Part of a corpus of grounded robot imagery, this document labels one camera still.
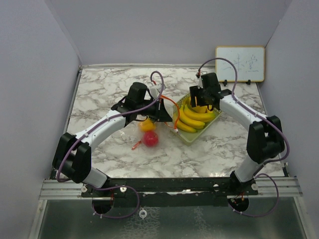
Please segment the orange toy bell pepper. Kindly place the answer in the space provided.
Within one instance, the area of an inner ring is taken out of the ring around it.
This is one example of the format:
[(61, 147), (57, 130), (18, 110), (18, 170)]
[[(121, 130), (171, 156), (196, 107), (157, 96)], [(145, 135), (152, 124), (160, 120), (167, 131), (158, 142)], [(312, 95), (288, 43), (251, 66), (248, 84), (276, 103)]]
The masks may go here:
[(153, 131), (156, 129), (155, 123), (149, 118), (147, 118), (145, 121), (139, 122), (138, 126), (142, 132)]

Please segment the clear orange-zip bag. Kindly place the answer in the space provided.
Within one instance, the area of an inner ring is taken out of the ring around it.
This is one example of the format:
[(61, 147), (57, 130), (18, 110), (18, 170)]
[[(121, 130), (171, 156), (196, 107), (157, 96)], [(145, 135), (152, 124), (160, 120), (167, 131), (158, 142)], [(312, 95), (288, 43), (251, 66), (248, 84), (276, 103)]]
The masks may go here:
[[(177, 103), (166, 97), (166, 96), (161, 96), (160, 101), (164, 103), (164, 100), (168, 100), (173, 103), (173, 105), (179, 110), (179, 106)], [(180, 118), (180, 114), (177, 113), (177, 116), (173, 116), (173, 126), (170, 126), (167, 124), (167, 122), (164, 122), (164, 124), (172, 128), (175, 133), (178, 133), (178, 128), (177, 128), (177, 122)], [(139, 140), (133, 147), (132, 150), (135, 150), (139, 145), (144, 144), (146, 147), (155, 147), (159, 143), (159, 136), (157, 133), (157, 124), (159, 125), (160, 122), (154, 121), (152, 119), (147, 118), (146, 120), (142, 120), (140, 123), (138, 123), (139, 130), (142, 133), (141, 140)]]

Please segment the red toy apple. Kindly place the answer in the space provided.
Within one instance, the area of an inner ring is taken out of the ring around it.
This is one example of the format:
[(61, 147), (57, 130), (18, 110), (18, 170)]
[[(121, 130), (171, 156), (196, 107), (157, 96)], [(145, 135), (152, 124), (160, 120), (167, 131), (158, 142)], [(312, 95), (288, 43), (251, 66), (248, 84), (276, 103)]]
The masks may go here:
[(154, 147), (159, 143), (158, 135), (154, 131), (147, 131), (142, 137), (142, 143), (147, 147)]

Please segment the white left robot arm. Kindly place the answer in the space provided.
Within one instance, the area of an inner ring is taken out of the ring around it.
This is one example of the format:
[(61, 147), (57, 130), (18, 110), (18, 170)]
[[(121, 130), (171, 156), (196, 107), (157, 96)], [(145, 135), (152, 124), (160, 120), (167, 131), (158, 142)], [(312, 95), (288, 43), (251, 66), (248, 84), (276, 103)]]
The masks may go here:
[(135, 121), (138, 115), (158, 122), (171, 122), (172, 118), (160, 99), (164, 90), (164, 84), (148, 88), (143, 83), (134, 82), (128, 94), (99, 121), (76, 134), (63, 134), (52, 162), (57, 170), (56, 179), (61, 182), (60, 174), (64, 174), (75, 183), (90, 184), (98, 196), (106, 196), (110, 191), (108, 176), (92, 167), (92, 152), (113, 133)]

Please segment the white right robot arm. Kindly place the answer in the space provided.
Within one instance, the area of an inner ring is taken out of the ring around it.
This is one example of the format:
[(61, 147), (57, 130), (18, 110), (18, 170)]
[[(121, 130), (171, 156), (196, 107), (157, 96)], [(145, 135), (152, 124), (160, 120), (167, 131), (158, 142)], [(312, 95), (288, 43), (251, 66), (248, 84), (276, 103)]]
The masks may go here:
[(260, 114), (240, 101), (233, 91), (222, 90), (216, 73), (196, 76), (198, 86), (189, 88), (192, 106), (212, 106), (237, 120), (247, 131), (246, 150), (248, 157), (232, 173), (235, 179), (229, 182), (229, 189), (240, 195), (247, 189), (248, 181), (261, 170), (266, 161), (275, 158), (285, 150), (281, 121), (277, 116)]

